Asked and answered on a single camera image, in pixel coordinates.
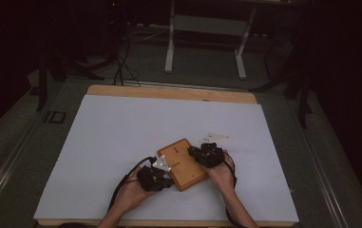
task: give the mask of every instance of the table leg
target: table leg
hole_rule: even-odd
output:
[[[175,17],[175,0],[171,1],[171,17],[169,19],[169,44],[166,51],[165,73],[172,72],[172,62],[174,60],[174,17]]]
[[[246,79],[245,67],[243,65],[243,60],[242,60],[242,53],[243,50],[245,49],[245,44],[246,41],[248,40],[249,31],[251,30],[252,23],[254,22],[256,12],[257,8],[252,8],[249,21],[246,23],[245,30],[242,34],[242,40],[240,42],[239,48],[235,50],[235,60],[237,62],[238,75],[239,78],[242,80]]]

